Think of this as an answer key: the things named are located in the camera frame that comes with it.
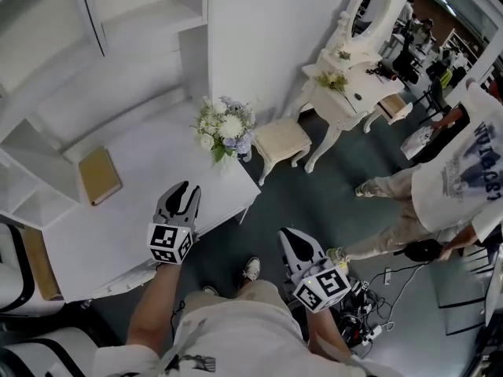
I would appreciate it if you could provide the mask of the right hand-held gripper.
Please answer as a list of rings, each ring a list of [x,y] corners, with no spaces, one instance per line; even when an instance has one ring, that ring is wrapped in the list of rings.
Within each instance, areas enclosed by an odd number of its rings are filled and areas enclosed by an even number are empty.
[[[312,313],[334,306],[351,290],[342,269],[329,258],[323,258],[324,251],[315,238],[298,229],[283,228],[278,239],[289,269],[300,270],[291,276],[295,285],[293,295]],[[303,262],[316,263],[301,270]]]

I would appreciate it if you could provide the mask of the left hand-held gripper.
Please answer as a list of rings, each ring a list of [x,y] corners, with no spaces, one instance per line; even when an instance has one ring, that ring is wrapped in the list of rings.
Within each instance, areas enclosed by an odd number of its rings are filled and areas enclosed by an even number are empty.
[[[188,181],[181,181],[170,187],[159,198],[149,223],[147,246],[152,258],[159,263],[181,265],[199,240],[195,220],[200,207],[200,186],[192,191],[183,213],[180,211],[188,186]]]

